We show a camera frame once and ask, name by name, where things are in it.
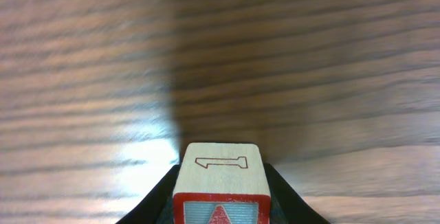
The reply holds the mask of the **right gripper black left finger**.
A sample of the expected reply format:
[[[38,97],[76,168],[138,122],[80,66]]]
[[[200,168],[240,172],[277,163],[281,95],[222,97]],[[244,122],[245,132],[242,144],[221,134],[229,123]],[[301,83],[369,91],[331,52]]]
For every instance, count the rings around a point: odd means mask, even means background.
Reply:
[[[179,165],[172,166],[141,202],[116,224],[155,223],[172,194],[178,172]]]

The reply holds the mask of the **red letter A block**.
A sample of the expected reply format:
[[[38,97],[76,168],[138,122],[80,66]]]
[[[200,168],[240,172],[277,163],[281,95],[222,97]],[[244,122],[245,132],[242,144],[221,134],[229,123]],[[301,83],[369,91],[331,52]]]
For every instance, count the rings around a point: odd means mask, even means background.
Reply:
[[[175,223],[268,224],[270,209],[270,188],[257,145],[188,145],[173,189]]]

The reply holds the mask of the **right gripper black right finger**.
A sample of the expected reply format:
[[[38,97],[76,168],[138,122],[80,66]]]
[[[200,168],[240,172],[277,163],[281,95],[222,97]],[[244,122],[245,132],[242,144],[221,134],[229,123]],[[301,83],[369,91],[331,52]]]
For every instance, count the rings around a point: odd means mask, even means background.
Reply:
[[[311,208],[271,165],[264,164],[271,193],[270,224],[330,224]]]

